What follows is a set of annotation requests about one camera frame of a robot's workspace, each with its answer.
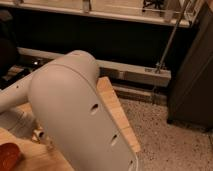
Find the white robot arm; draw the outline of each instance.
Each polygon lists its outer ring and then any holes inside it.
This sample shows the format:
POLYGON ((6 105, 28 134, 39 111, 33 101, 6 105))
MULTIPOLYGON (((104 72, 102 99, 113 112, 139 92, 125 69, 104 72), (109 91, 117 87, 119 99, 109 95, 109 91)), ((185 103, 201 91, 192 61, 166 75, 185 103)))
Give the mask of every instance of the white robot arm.
POLYGON ((76 171, 141 171, 97 93, 98 76, 87 52, 48 63, 0 92, 0 126, 30 137, 36 117, 76 171), (28 101, 35 117, 14 108, 28 101))

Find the speckled floor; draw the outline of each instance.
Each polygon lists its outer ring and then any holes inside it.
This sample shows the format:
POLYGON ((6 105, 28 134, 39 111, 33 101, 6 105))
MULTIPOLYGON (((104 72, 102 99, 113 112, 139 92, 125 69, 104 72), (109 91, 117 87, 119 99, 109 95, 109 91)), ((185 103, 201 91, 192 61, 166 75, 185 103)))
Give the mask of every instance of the speckled floor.
POLYGON ((213 171, 213 149, 208 134, 198 128, 166 123, 167 107, 135 100, 120 102, 142 151, 144 171, 213 171))

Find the black cabinet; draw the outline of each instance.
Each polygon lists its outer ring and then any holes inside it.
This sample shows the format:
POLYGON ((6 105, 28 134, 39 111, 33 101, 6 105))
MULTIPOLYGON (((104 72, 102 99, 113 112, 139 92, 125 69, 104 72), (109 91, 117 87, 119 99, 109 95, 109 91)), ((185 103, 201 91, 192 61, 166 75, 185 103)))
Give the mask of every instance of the black cabinet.
POLYGON ((169 95, 168 121, 213 128, 213 12, 204 7, 199 32, 169 95))

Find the metal pole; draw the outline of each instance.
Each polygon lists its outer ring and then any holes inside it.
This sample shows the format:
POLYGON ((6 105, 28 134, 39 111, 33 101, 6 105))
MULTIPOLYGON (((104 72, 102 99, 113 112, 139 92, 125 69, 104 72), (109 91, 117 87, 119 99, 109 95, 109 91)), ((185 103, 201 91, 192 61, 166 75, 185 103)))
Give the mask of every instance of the metal pole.
POLYGON ((172 41, 173 41, 173 39, 174 39, 175 33, 176 33, 176 31, 177 31, 177 28, 178 28, 178 26, 179 26, 179 24, 180 24, 180 22, 181 22, 181 19, 182 19, 184 13, 185 13, 185 11, 186 11, 186 7, 187 7, 189 1, 190 1, 190 0, 185 0, 185 1, 184 1, 183 7, 181 8, 181 11, 180 11, 180 14, 179 14, 179 16, 178 16, 178 19, 177 19, 177 21, 176 21, 176 23, 175 23, 175 26, 174 26, 174 28, 173 28, 173 30, 172 30, 172 33, 171 33, 170 37, 169 37, 169 41, 168 41, 168 43, 167 43, 167 45, 166 45, 166 48, 165 48, 165 50, 164 50, 164 52, 163 52, 163 56, 161 57, 160 62, 157 63, 156 73, 160 73, 160 70, 161 70, 161 68, 162 68, 162 66, 163 66, 163 64, 164 64, 165 58, 166 58, 166 56, 167 56, 167 54, 168 54, 168 51, 169 51, 169 49, 170 49, 170 47, 171 47, 171 44, 172 44, 172 41))

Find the hole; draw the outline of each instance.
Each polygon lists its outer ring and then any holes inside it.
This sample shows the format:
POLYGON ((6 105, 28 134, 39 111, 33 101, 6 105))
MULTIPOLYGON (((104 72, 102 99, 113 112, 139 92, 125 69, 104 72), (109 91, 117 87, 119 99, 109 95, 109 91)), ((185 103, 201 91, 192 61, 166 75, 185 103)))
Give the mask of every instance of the hole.
POLYGON ((40 138, 42 138, 44 136, 44 132, 40 132, 38 135, 40 138))
POLYGON ((118 141, 118 135, 115 134, 113 137, 112 137, 112 140, 111 140, 111 146, 114 146, 118 141))
POLYGON ((133 171, 133 167, 134 167, 133 161, 131 160, 130 163, 129 163, 129 169, 128 169, 128 171, 133 171))
POLYGON ((96 114, 98 110, 98 104, 94 104, 93 107, 91 108, 91 115, 96 114))

